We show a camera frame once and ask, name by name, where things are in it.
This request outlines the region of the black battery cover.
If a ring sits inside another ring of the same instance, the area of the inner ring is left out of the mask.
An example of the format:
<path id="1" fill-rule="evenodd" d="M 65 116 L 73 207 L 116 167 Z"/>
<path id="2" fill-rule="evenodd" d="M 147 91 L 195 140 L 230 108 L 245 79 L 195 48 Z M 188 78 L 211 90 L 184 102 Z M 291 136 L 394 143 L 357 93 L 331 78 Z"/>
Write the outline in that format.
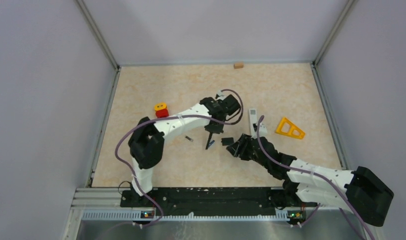
<path id="1" fill-rule="evenodd" d="M 233 137 L 224 137 L 221 139 L 221 144 L 222 146 L 230 146 L 234 143 L 234 138 Z"/>

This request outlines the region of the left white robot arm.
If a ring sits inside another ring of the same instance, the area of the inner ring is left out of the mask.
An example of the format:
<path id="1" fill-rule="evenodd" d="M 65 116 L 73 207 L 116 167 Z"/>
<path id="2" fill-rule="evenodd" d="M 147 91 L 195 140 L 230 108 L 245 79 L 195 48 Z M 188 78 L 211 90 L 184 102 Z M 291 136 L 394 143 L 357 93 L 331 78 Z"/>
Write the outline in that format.
<path id="1" fill-rule="evenodd" d="M 231 92 L 219 92 L 216 97 L 205 97 L 194 106 L 168 117 L 142 118 L 128 140 L 134 170 L 132 200 L 140 207 L 151 202 L 154 167 L 162 160 L 164 146 L 175 137 L 196 128 L 210 135 L 221 134 L 229 118 L 243 116 L 241 97 Z"/>

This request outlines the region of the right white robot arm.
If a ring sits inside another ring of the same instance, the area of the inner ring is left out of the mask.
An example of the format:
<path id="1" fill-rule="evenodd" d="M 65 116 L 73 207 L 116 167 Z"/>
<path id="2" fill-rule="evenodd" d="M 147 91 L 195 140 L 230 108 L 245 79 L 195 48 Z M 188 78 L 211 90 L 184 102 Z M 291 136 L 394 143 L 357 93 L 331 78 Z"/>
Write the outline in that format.
<path id="1" fill-rule="evenodd" d="M 290 206 L 319 203 L 356 212 L 372 226 L 382 227 L 394 198 L 393 191 L 369 168 L 331 169 L 282 153 L 265 137 L 247 134 L 226 150 L 236 158 L 254 161 L 283 181 L 284 200 Z"/>

